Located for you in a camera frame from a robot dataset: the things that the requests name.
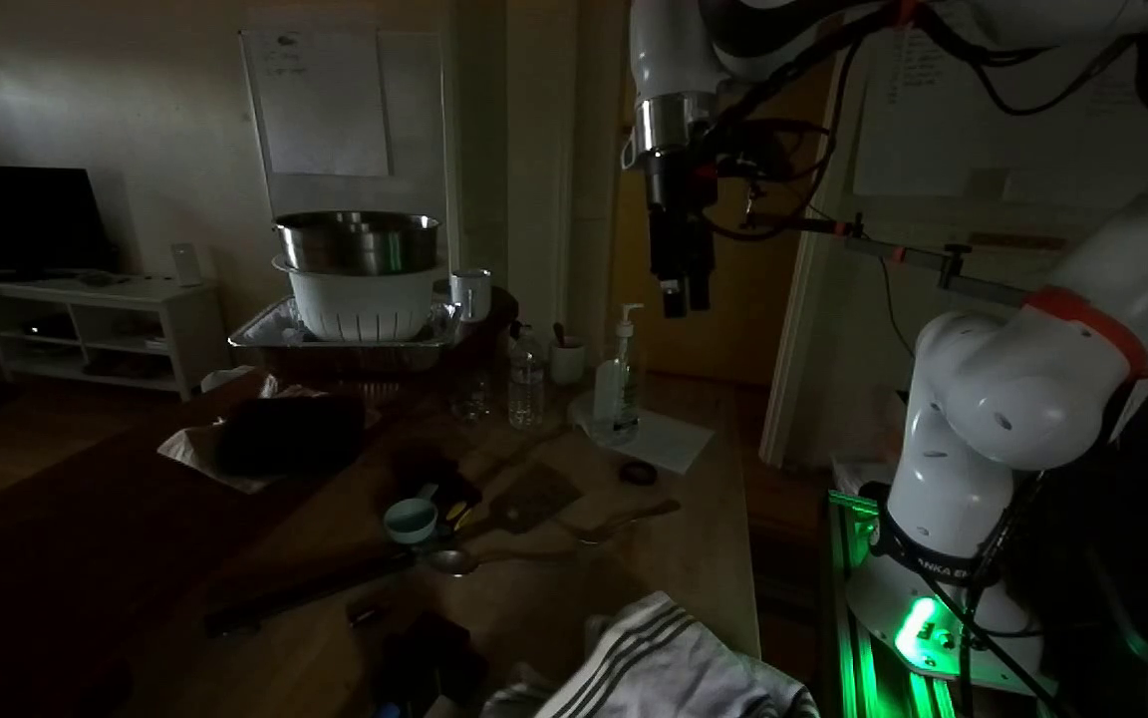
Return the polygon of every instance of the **plastic bottle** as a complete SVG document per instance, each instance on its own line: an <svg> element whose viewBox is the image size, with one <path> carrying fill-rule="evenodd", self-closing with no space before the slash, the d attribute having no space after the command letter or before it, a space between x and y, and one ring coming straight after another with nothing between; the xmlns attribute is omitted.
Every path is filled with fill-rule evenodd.
<svg viewBox="0 0 1148 718"><path fill-rule="evenodd" d="M545 375L539 340L523 326L509 360L505 384L505 422L509 426L544 426L545 422Z"/></svg>
<svg viewBox="0 0 1148 718"><path fill-rule="evenodd" d="M640 430L640 398L633 398L633 367L630 367L630 340L640 336L633 311L642 303L622 303L620 314L620 350L598 364L590 419L604 440L630 440Z"/></svg>

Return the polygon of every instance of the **striped towel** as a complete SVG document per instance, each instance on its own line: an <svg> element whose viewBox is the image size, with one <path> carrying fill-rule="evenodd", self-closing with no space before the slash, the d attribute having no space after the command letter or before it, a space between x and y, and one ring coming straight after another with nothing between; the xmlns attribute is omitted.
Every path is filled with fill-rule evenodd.
<svg viewBox="0 0 1148 718"><path fill-rule="evenodd" d="M577 676L536 711L536 686L492 698L492 718L816 718L815 695L694 622L670 593L625 608Z"/></svg>

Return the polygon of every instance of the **stainless steel pot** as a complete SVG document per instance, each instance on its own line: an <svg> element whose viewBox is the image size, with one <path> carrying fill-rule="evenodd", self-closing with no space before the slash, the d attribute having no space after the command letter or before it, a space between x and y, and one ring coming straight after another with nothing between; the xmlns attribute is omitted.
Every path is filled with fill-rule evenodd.
<svg viewBox="0 0 1148 718"><path fill-rule="evenodd" d="M439 219L398 210L280 215L286 270L412 277L439 266Z"/></svg>

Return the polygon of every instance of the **cabinet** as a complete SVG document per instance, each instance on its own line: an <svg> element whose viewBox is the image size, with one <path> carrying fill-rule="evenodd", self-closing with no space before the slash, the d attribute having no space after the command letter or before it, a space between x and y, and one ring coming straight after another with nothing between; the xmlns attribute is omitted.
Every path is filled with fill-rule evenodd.
<svg viewBox="0 0 1148 718"><path fill-rule="evenodd" d="M147 388L187 398L224 364L210 289L137 277L0 283L4 375Z"/></svg>

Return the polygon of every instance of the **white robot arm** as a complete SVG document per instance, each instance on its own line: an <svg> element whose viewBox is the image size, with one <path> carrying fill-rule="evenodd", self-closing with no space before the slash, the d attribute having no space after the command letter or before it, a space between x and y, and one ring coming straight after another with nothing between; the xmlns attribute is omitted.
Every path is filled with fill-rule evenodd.
<svg viewBox="0 0 1148 718"><path fill-rule="evenodd" d="M1148 0L936 0L928 7L992 52L1148 27ZM701 174L694 169L710 137L730 128L730 110L714 110L718 88L775 83L782 71L768 69L802 71L811 49L831 40L843 49L847 27L869 32L904 11L912 3L633 0L640 158L652 173L656 277L670 301L710 277L710 237L694 238L710 188L694 190ZM834 32L804 44L802 37L831 16ZM1148 375L1148 190L1101 223L1017 321L943 314L923 331L900 465L880 521L891 549L847 586L869 633L899 642L909 608L933 597L928 584L969 586L1001 533L1013 472L1082 460L1101 436L1103 402L1138 375ZM976 593L976 625L1010 630L1001 646L1025 669L1036 665L1042 640L1017 640L1033 620L1001 584ZM1020 689L992 656L976 656L972 680Z"/></svg>

